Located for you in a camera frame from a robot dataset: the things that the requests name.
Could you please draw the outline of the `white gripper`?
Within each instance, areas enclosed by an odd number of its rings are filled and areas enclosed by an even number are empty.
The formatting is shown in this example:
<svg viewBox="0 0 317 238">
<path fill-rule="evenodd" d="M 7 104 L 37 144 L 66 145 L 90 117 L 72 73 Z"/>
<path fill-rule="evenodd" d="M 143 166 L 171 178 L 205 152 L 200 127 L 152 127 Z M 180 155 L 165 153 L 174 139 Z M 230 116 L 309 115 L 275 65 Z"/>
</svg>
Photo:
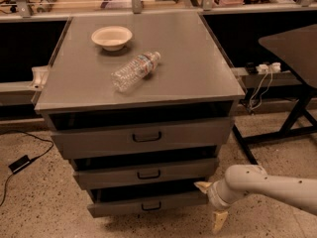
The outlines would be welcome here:
<svg viewBox="0 0 317 238">
<path fill-rule="evenodd" d="M 224 179 L 213 183 L 208 181 L 196 181 L 194 185 L 204 194 L 208 193 L 209 201 L 217 210 L 227 210 L 239 199 L 239 194 L 230 189 Z M 213 212 L 212 232 L 214 234 L 221 231 L 227 217 L 227 211 Z"/>
</svg>

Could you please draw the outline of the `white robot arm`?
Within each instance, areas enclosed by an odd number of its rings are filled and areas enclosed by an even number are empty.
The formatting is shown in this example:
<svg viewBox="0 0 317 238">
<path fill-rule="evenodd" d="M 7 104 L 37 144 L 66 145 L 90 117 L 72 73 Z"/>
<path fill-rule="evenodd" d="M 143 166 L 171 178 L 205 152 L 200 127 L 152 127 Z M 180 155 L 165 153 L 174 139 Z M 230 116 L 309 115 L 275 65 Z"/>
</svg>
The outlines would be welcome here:
<svg viewBox="0 0 317 238">
<path fill-rule="evenodd" d="M 194 185 L 208 196 L 212 210 L 212 232 L 217 234 L 228 217 L 228 209 L 251 194 L 273 198 L 317 215 L 317 180 L 271 176 L 259 165 L 233 165 L 215 181 L 196 181 Z"/>
</svg>

